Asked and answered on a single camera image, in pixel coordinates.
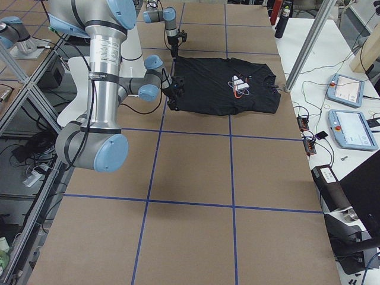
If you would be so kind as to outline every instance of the white plastic cup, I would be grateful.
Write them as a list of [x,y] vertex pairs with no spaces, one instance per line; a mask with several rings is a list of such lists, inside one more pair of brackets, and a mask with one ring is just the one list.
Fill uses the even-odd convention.
[[5,251],[6,253],[10,251],[10,246],[4,236],[0,237],[0,251]]

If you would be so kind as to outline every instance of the red object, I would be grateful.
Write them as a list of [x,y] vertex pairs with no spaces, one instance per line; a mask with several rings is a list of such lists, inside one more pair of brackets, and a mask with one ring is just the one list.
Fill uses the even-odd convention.
[[276,21],[277,21],[277,17],[278,17],[278,14],[280,12],[282,4],[283,4],[283,0],[275,0],[275,3],[273,5],[272,14],[271,14],[271,25],[272,26],[274,26]]

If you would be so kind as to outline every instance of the green object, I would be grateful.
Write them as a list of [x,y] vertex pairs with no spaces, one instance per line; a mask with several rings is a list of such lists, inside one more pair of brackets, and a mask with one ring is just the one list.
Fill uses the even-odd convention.
[[4,270],[10,262],[10,257],[5,251],[0,251],[0,267]]

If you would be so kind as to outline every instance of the folded black fabric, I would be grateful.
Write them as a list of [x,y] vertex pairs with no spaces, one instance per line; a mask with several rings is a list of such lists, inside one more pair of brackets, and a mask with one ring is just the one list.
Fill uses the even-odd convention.
[[[234,75],[249,84],[249,95],[234,96],[228,85]],[[179,110],[220,116],[249,110],[276,113],[280,103],[274,87],[276,76],[266,64],[236,58],[178,57],[175,76],[185,77],[185,94],[177,100]]]

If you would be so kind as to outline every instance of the white table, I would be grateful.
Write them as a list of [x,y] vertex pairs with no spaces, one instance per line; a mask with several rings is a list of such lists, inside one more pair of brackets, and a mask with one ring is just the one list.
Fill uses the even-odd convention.
[[[301,50],[303,42],[310,30],[313,23],[311,19],[299,19],[291,18],[287,24],[284,36],[281,39],[276,40],[279,54],[281,56],[281,62],[284,68],[285,74],[289,74],[292,70],[294,62]],[[345,39],[341,35],[339,29],[333,22],[333,20],[328,20],[306,61],[302,72],[310,71],[316,67],[324,67],[335,65],[341,61],[344,61],[348,55],[352,54],[350,47],[347,45]],[[319,110],[316,107],[311,106],[305,102],[305,98],[302,93],[302,84],[305,81],[313,81],[315,83],[327,84],[330,82],[332,76],[339,71],[339,73],[357,78],[359,80],[368,79],[365,74],[354,73],[351,71],[349,64],[353,59],[351,55],[348,60],[340,63],[334,67],[326,67],[321,69],[313,70],[312,72],[307,72],[300,74],[291,92],[292,100],[297,102],[301,106],[307,108],[310,114],[319,114]],[[313,83],[304,83],[304,92],[307,101],[322,107],[322,115],[318,123],[319,116],[311,116],[309,118],[309,127],[311,131],[315,134],[320,131],[325,131],[329,136],[326,139],[330,142],[332,148],[335,152],[335,162],[332,167],[336,176],[340,179],[345,177],[354,168],[363,163],[368,157],[373,155],[373,151],[357,151],[357,150],[346,150],[338,147],[333,133],[328,126],[327,113],[329,109],[339,109],[339,110],[359,110],[364,113],[366,119],[372,117],[376,112],[380,112],[380,101],[363,99],[362,106],[358,109],[354,109],[343,104],[339,104],[330,101],[325,98],[326,85],[316,85]],[[367,81],[365,82],[364,95],[371,97],[378,97],[372,84]],[[298,114],[299,108],[295,108],[296,114]],[[306,114],[306,111],[300,110],[301,115]],[[376,142],[380,145],[380,134],[374,134]],[[330,150],[329,145],[324,141],[318,141],[318,143],[325,146]],[[316,155],[310,157],[309,165],[310,169],[315,166],[322,164],[328,164],[330,161],[330,155],[320,146],[316,146]],[[333,213],[334,217],[341,219],[341,213]],[[355,222],[363,227],[363,225],[358,221]],[[354,274],[346,275],[340,264],[337,264],[340,273],[340,278],[342,284],[347,284],[351,279],[358,279],[356,284],[360,284],[361,278],[355,277]],[[366,276],[365,285],[375,285],[379,284],[380,280],[380,270],[371,270]]]

